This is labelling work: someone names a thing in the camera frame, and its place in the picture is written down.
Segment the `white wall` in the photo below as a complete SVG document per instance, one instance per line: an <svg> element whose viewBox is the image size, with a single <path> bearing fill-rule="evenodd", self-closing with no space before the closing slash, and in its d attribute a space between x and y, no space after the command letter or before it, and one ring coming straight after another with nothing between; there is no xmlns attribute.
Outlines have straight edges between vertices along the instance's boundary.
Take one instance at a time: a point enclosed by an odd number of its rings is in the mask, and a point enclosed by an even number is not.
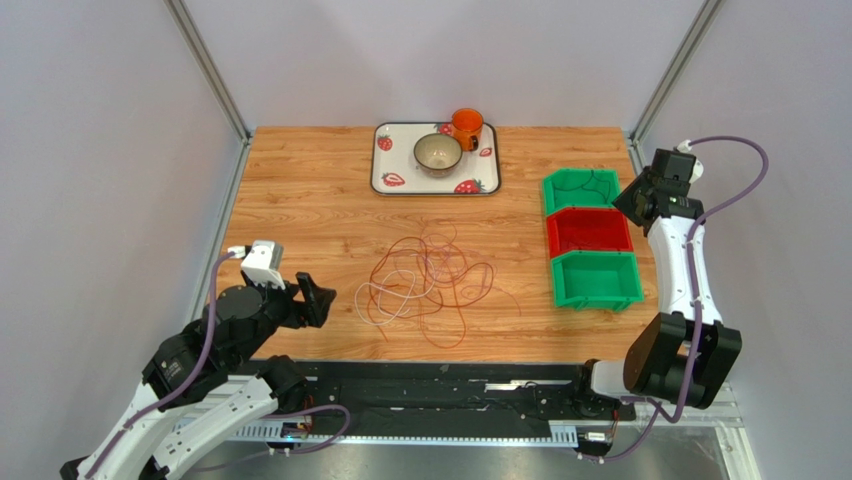
<svg viewBox="0 0 852 480"><path fill-rule="evenodd" d="M238 142L162 1L0 7L0 478L58 478L188 320Z"/></svg>
<svg viewBox="0 0 852 480"><path fill-rule="evenodd" d="M246 122L633 128L701 0L188 0Z"/></svg>
<svg viewBox="0 0 852 480"><path fill-rule="evenodd" d="M726 324L742 330L733 384L766 479L849 478L852 393L852 3L731 0L644 149L712 134L770 155L752 197L709 221ZM711 206L745 186L748 147L696 147Z"/></svg>

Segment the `wooden table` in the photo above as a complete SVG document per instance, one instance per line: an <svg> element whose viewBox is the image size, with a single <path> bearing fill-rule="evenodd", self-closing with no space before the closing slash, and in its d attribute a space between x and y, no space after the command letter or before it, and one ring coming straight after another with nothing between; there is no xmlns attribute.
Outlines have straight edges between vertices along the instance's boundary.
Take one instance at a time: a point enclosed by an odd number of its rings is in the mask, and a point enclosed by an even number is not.
<svg viewBox="0 0 852 480"><path fill-rule="evenodd" d="M542 178L561 167L614 169L625 187L634 174L620 130L497 128L502 187L493 196L470 198L377 195L370 188L373 132L373 127L258 129L225 246L275 240L285 248L284 278L295 281L297 271L309 272L317 284L338 292L322 329L280 329L259 357L502 362L624 357L657 313L648 243L631 225L644 303L618 314L555 308L540 187ZM383 327L386 340L356 315L356 288L395 241L449 224L458 230L456 245L497 269L494 285L500 291L463 310L467 333L455 348L428 343L415 319ZM222 289L242 283L239 263L226 262L219 280ZM365 302L362 297L362 308ZM445 345L460 338L455 309L427 321L427 331Z"/></svg>

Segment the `orange cup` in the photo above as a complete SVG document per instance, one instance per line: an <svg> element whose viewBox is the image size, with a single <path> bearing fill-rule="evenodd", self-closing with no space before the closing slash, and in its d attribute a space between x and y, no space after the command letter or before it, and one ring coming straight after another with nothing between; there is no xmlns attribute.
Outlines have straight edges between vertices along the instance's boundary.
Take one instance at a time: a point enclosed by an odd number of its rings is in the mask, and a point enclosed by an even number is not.
<svg viewBox="0 0 852 480"><path fill-rule="evenodd" d="M479 149L479 134L482 133L482 114L472 108L462 108L453 114L453 137L462 150L473 152Z"/></svg>

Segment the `white tray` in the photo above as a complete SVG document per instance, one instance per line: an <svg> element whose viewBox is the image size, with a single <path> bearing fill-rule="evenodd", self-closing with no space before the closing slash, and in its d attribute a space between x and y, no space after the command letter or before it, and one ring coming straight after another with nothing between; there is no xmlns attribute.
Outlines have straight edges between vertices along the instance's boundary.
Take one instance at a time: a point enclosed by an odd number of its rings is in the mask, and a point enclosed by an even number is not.
<svg viewBox="0 0 852 480"><path fill-rule="evenodd" d="M485 124L479 149L464 152L453 173L434 178L420 170L414 144L424 135L449 132L446 123L385 123L373 137L373 169L370 184L381 195L491 195L500 188L497 133ZM457 193L456 188L472 193Z"/></svg>

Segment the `white string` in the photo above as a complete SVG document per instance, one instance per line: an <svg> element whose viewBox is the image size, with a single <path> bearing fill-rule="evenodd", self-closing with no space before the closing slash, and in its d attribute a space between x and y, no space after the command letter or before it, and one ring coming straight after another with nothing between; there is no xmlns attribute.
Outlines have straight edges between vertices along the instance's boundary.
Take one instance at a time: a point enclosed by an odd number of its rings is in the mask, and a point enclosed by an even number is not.
<svg viewBox="0 0 852 480"><path fill-rule="evenodd" d="M432 291L432 287L435 286L435 278L438 276L438 272L435 271L435 266L432 265L432 262L428 258L424 258L423 260L425 260L425 262L428 264L427 267L426 267L427 268L426 271L428 272L429 271L428 268L431 267L432 271L435 272L432 276L432 283L429 284L429 288L426 289L425 292L423 292L419 295L412 295L411 294L414 291L414 287L417 285L417 274L415 274L411 270L394 270L393 272L390 272L389 274L387 274L387 276L385 276L385 278L384 278L384 280L382 280L381 284L364 282L364 283L361 284L361 286L358 287L357 290L355 290L355 311L358 313L358 317L360 317L361 320L364 323L366 323L367 325L372 325L374 327L381 327L383 325L387 325L390 322L394 321L400 315L406 315L409 311L411 311L410 308L406 309L404 312L402 311L402 309L405 308L405 305L408 303L409 300L415 299L415 298L423 298L423 297L429 295L429 292ZM388 289L385 288L385 284L387 284L388 278L390 278L391 276L393 276L395 274L399 274L400 276L402 276L403 273L407 273L407 274L411 275L411 287L408 289L407 294L403 295L401 293L397 293L397 292L394 292L393 290L388 290ZM364 314L361 313L361 308L358 307L358 294L361 292L361 290L363 290L364 287L372 287L372 288L375 288L376 290L379 291L379 295L376 298L376 305L378 306L380 313L382 313L385 316L390 316L389 319L385 320L384 322L373 322L373 321L369 320L368 318L364 317ZM393 314L382 309L382 295L385 294L385 293L403 299L402 303L399 305L399 308Z"/></svg>

